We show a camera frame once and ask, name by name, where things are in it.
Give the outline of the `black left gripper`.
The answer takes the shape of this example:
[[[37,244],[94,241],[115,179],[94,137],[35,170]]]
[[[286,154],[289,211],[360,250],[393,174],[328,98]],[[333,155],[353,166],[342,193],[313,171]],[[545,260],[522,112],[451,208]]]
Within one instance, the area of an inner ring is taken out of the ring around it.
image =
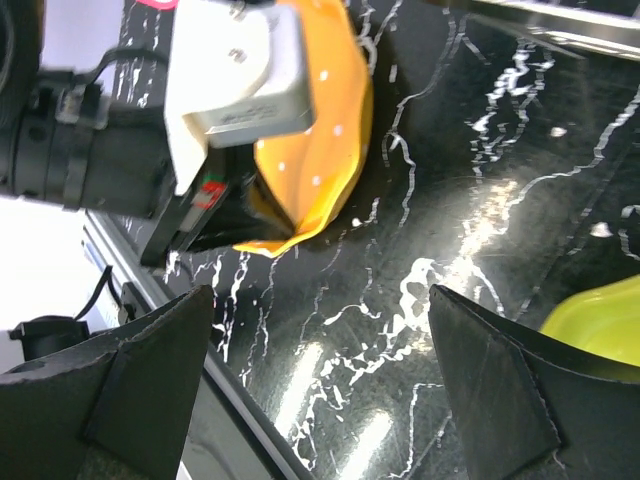
[[[40,72],[1,98],[2,196],[149,220],[139,250],[145,267],[163,267],[171,251],[295,233],[251,144],[208,148],[178,194],[159,108],[114,106],[99,83],[78,83],[69,71]]]

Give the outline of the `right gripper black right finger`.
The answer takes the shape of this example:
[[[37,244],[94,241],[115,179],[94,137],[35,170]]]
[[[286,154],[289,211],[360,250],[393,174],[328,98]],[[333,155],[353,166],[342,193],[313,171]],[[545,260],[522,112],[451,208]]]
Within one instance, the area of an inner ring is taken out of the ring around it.
[[[636,479],[639,369],[430,289],[431,336],[472,479]]]

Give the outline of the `orange polka dot plate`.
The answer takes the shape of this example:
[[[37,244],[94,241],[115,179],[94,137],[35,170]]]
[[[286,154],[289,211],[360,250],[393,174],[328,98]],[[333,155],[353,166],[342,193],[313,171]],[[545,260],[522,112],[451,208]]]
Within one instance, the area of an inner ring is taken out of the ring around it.
[[[303,133],[255,145],[257,166],[293,221],[286,240],[254,240],[235,250],[275,258],[320,234],[339,214],[362,172],[373,123],[373,85],[346,7],[294,1],[304,28],[315,121]]]

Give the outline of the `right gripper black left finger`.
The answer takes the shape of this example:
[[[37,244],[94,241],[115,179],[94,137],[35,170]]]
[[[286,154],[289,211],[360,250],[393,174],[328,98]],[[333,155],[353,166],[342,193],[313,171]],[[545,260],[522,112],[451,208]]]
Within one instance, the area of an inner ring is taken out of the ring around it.
[[[4,479],[173,479],[213,316],[201,286],[1,376]]]

